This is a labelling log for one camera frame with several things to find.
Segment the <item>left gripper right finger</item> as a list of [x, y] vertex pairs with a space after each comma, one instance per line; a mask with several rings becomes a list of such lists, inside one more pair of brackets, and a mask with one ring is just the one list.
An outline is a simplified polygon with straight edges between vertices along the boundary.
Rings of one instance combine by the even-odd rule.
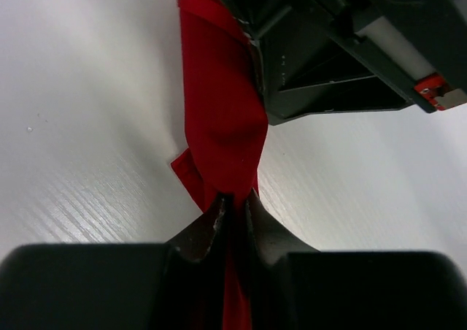
[[251, 193], [245, 204], [254, 329], [464, 329], [466, 281], [444, 254], [322, 252]]

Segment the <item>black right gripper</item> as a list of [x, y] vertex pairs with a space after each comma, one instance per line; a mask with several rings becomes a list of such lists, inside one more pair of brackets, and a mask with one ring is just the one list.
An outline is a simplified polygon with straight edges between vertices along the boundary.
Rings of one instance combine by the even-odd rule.
[[270, 124], [466, 103], [466, 0], [221, 0]]

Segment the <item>red cloth napkin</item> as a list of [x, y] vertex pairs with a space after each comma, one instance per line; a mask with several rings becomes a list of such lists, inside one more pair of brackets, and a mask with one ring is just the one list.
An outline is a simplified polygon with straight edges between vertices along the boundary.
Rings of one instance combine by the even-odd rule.
[[250, 329], [245, 202], [258, 189], [268, 121], [253, 81], [246, 36], [220, 0], [177, 0], [185, 138], [171, 163], [198, 207], [233, 199], [223, 298], [224, 329]]

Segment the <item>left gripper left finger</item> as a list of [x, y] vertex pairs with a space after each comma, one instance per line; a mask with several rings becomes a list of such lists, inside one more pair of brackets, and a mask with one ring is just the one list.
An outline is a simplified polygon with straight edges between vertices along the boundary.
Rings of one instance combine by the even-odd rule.
[[39, 244], [1, 263], [3, 329], [220, 329], [232, 200], [164, 243]]

